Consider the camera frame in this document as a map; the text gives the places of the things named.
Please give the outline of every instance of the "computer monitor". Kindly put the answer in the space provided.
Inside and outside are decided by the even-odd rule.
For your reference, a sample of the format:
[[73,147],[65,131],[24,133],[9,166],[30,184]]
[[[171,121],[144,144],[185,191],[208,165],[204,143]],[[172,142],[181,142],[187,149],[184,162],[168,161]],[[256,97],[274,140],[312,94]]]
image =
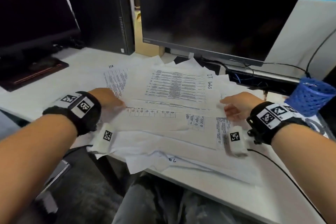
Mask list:
[[140,0],[143,42],[263,64],[298,0]]
[[79,33],[67,0],[0,0],[0,56]]

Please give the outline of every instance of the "wrist strap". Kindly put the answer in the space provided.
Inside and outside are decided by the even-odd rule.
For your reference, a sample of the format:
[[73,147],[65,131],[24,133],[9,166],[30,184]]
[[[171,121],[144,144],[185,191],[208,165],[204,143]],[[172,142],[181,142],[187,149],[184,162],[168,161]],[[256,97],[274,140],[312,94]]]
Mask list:
[[50,104],[45,114],[61,114],[75,125],[77,135],[81,136],[96,130],[102,112],[99,101],[90,93],[78,91],[67,94]]
[[296,117],[297,111],[289,106],[264,102],[256,106],[250,117],[246,119],[251,126],[249,135],[255,137],[255,143],[271,145],[275,134],[284,126],[299,124],[309,127],[303,120]]

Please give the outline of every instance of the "white desk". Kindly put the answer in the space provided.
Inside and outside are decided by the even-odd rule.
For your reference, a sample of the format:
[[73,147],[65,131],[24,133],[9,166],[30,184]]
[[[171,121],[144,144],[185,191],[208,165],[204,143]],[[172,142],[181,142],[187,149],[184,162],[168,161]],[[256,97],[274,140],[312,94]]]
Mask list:
[[[126,55],[89,48],[80,51],[64,50],[56,57],[69,63],[69,68],[14,92],[0,94],[0,109],[33,121],[41,116],[44,107],[52,99],[66,92],[80,90],[81,68],[106,67],[128,58]],[[173,55],[165,54],[162,57],[165,63],[173,59]],[[254,148],[268,154],[283,166],[271,147]],[[153,170],[149,172],[267,223],[323,223],[300,192],[273,163],[258,154],[252,156],[260,167],[265,183],[263,187],[251,186],[224,175],[178,167],[169,167],[161,173]]]

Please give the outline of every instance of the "person's leg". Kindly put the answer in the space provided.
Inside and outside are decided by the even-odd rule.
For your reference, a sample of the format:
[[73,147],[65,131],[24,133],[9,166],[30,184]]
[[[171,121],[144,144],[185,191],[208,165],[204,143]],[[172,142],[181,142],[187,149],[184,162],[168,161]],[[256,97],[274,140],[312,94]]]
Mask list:
[[253,224],[258,223],[231,208],[211,199],[185,190],[179,215],[178,224]]
[[176,199],[178,193],[175,184],[150,174],[140,176],[126,192],[112,224],[176,223],[181,198]]

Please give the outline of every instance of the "blue mesh container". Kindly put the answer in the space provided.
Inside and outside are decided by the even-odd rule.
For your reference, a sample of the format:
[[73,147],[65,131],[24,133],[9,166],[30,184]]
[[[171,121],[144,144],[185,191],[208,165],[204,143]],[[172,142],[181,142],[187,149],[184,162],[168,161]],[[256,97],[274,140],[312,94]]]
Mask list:
[[302,78],[285,103],[303,116],[311,117],[334,96],[336,89],[333,86],[313,78]]

